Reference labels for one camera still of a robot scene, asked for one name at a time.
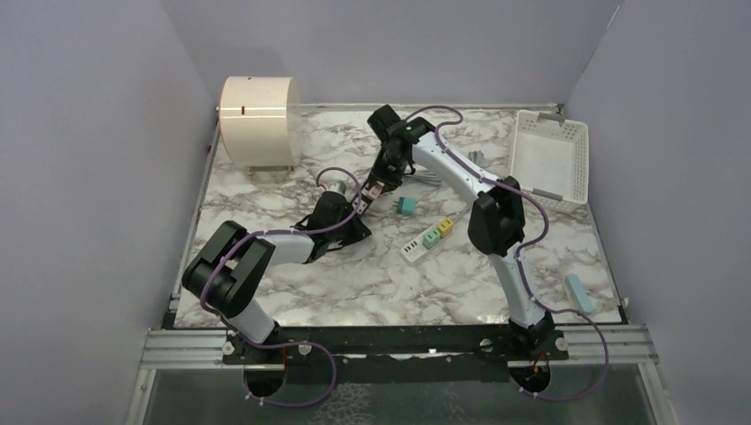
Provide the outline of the teal usb charger plug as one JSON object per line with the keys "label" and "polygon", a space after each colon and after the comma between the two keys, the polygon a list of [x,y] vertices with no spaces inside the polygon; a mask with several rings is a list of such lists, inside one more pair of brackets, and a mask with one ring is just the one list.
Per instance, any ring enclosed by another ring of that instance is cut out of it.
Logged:
{"label": "teal usb charger plug", "polygon": [[396,203],[396,211],[403,215],[414,215],[416,210],[416,200],[411,197],[400,197]]}

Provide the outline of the white power strip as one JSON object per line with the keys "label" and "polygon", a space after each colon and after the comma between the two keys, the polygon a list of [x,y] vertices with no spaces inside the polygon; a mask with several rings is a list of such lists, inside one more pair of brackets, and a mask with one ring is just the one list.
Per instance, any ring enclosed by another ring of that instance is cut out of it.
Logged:
{"label": "white power strip", "polygon": [[445,238],[441,238],[440,242],[435,245],[432,249],[427,250],[422,246],[422,236],[429,230],[436,228],[437,226],[432,226],[429,228],[426,228],[423,230],[419,235],[413,237],[411,240],[409,240],[406,244],[404,244],[399,249],[399,255],[400,257],[408,264],[415,264],[419,261],[421,261],[425,256],[427,256],[429,253],[432,253],[433,251],[436,251],[437,248],[448,238],[452,236],[452,233],[448,235]]}

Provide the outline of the yellow usb charger plug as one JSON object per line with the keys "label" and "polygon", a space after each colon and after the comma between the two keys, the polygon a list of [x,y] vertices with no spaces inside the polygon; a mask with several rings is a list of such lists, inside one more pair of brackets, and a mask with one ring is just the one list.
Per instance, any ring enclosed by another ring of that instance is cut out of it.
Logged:
{"label": "yellow usb charger plug", "polygon": [[451,218],[444,218],[437,224],[437,231],[441,238],[445,238],[451,234],[454,227],[454,220]]}

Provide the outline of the pink usb charger plug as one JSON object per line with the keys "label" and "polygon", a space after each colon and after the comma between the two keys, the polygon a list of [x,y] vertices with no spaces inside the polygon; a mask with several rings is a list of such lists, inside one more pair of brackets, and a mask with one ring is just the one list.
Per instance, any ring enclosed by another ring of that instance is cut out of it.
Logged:
{"label": "pink usb charger plug", "polygon": [[380,182],[377,182],[369,187],[367,195],[373,199],[378,199],[382,193],[383,185]]}

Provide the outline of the black power strip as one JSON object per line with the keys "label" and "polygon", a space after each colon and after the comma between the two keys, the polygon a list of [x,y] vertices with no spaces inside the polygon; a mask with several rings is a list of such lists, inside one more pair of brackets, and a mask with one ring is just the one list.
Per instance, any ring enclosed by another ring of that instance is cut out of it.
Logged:
{"label": "black power strip", "polygon": [[357,217],[362,217],[373,204],[374,200],[368,196],[354,198],[352,200],[352,208],[354,209]]}

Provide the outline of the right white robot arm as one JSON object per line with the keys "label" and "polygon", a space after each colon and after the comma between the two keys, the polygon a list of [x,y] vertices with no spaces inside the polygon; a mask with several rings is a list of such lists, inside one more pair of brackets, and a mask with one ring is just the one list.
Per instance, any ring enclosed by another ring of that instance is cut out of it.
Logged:
{"label": "right white robot arm", "polygon": [[499,277],[509,307],[511,348],[520,359],[532,360],[546,349],[554,332],[552,315],[541,305],[523,256],[526,216],[518,181],[500,179],[450,147],[440,127],[414,115],[402,119],[389,105],[368,117],[381,143],[362,186],[364,213],[381,195],[397,189],[415,165],[436,174],[468,204],[468,238],[487,255]]}

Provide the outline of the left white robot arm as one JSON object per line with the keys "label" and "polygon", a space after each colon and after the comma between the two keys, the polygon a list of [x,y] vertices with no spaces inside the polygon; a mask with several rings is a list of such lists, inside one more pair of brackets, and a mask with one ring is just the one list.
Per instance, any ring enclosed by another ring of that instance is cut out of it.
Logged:
{"label": "left white robot arm", "polygon": [[181,285],[206,311],[246,339],[244,350],[257,363],[278,352],[277,323],[255,300],[265,272],[282,264],[305,265],[371,235],[360,219],[367,203],[333,189],[323,192],[312,213],[292,228],[249,231],[223,222],[187,265]]}

